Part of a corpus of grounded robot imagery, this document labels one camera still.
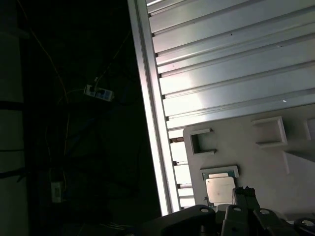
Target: black mechanical part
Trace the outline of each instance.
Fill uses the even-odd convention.
[[[298,236],[292,227],[285,225],[271,210],[256,209],[253,213],[258,220],[258,235]]]
[[[302,218],[294,226],[269,209],[260,208],[253,188],[233,190],[225,212],[196,205],[120,232],[118,236],[315,236],[315,219]]]
[[[216,213],[211,208],[196,205],[128,229],[118,236],[215,235],[215,217]]]
[[[301,218],[294,221],[294,229],[303,236],[315,235],[315,219]]]
[[[248,210],[238,205],[226,209],[221,236],[249,236]]]

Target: power strip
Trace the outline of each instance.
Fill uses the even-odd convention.
[[[87,85],[84,89],[84,94],[90,97],[95,97],[98,99],[102,99],[104,101],[111,102],[114,98],[113,91],[103,89],[103,88],[97,88],[95,91],[93,89],[94,87],[92,85]]]

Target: dark background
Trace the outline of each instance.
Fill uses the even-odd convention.
[[[127,2],[21,4],[27,19],[17,3],[20,28],[35,33],[69,99],[67,104],[35,37],[22,40],[24,99],[31,111],[24,114],[26,166],[41,169],[27,179],[30,235],[113,235],[117,230],[100,224],[137,225],[159,217]],[[85,85],[95,84],[109,65],[98,86],[112,90],[114,101],[84,95]],[[52,163],[55,168],[45,168]],[[52,181],[66,179],[62,204],[51,203],[49,172]]]

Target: screw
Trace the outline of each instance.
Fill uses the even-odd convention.
[[[268,215],[270,212],[265,210],[265,209],[262,209],[262,210],[260,210],[260,213],[263,215]]]
[[[314,223],[312,221],[309,221],[309,220],[303,220],[302,224],[304,224],[306,226],[309,226],[309,227],[313,227],[314,226]]]

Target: electrical outlet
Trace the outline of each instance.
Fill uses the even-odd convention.
[[[108,102],[111,102],[114,98],[114,93],[112,91],[103,88],[97,88],[97,91],[94,91],[92,85],[87,85],[85,87],[84,94]]]
[[[51,200],[53,203],[63,202],[63,182],[51,182]]]

